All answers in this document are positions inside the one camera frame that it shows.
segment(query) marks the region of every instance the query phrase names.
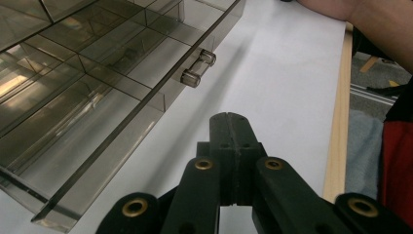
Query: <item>white table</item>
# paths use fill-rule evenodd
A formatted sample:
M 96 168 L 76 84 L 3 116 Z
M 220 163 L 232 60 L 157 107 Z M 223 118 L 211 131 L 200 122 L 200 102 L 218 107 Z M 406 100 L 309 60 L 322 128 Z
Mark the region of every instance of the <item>white table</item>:
M 94 233 L 127 194 L 159 197 L 175 187 L 219 112 L 245 116 L 267 153 L 321 195 L 344 30 L 297 2 L 247 0 L 201 85 L 183 91 L 70 233 Z M 30 223 L 33 214 L 4 192 L 0 208 L 0 233 L 56 233 Z M 250 208 L 221 210 L 220 233 L 256 233 L 251 223 Z

